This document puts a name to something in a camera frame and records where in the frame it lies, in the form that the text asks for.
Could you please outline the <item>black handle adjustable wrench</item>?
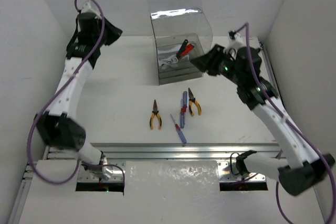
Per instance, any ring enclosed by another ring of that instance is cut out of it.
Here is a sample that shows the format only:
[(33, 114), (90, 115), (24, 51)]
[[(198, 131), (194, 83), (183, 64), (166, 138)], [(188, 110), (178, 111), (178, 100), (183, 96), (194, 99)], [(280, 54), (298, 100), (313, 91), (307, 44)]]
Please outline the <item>black handle adjustable wrench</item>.
[(170, 65), (170, 64), (178, 63), (179, 59), (181, 58), (182, 53), (186, 49), (187, 44), (188, 44), (188, 40), (185, 39), (175, 55), (169, 56), (168, 58), (165, 58), (163, 60), (159, 60), (159, 67), (163, 65)]

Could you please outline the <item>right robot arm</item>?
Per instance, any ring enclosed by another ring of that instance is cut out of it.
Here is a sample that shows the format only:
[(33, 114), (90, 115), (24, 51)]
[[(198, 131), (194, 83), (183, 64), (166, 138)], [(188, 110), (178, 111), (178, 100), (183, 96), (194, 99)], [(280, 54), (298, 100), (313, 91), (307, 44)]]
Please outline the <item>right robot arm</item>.
[(261, 173), (274, 179), (292, 196), (298, 196), (324, 180), (327, 168), (335, 164), (329, 153), (325, 162), (311, 146), (293, 130), (294, 123), (286, 114), (275, 88), (260, 75), (262, 58), (255, 48), (241, 47), (231, 55), (220, 45), (207, 54), (190, 60), (198, 70), (210, 76), (222, 75), (237, 86), (237, 94), (243, 104), (264, 123), (278, 142), (285, 159), (263, 156), (254, 150), (236, 157), (233, 172), (245, 176)]

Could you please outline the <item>red handle adjustable wrench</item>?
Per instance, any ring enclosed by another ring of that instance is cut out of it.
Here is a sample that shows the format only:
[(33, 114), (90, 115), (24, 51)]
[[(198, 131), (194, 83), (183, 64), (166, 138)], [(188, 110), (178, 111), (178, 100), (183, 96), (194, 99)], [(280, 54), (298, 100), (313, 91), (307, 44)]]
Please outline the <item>red handle adjustable wrench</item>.
[(181, 58), (179, 59), (179, 61), (180, 61), (182, 58), (186, 57), (186, 56), (188, 55), (188, 53), (189, 53), (190, 51), (192, 51), (193, 49), (194, 49), (194, 46), (193, 46), (192, 44), (187, 44), (186, 49), (185, 49), (185, 51), (182, 53)]

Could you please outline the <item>clear acrylic box cover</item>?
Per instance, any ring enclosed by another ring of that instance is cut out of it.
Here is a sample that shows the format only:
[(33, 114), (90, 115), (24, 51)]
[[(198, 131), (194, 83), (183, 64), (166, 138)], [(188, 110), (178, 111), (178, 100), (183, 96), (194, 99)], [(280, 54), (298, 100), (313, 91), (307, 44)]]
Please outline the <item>clear acrylic box cover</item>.
[(155, 44), (159, 37), (195, 33), (204, 53), (213, 41), (213, 32), (202, 8), (202, 0), (147, 0)]

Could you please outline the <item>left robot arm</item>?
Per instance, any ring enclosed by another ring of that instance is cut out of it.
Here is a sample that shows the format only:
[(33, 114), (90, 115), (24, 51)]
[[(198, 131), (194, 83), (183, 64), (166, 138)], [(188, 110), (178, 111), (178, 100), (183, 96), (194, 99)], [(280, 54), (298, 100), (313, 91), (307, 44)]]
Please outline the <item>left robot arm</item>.
[(96, 13), (77, 15), (56, 98), (37, 121), (38, 133), (46, 145), (76, 153), (85, 168), (96, 174), (105, 172), (107, 160), (103, 152), (86, 139), (85, 129), (76, 121), (77, 106), (83, 86), (101, 55), (101, 47), (111, 45), (121, 34), (122, 30)]

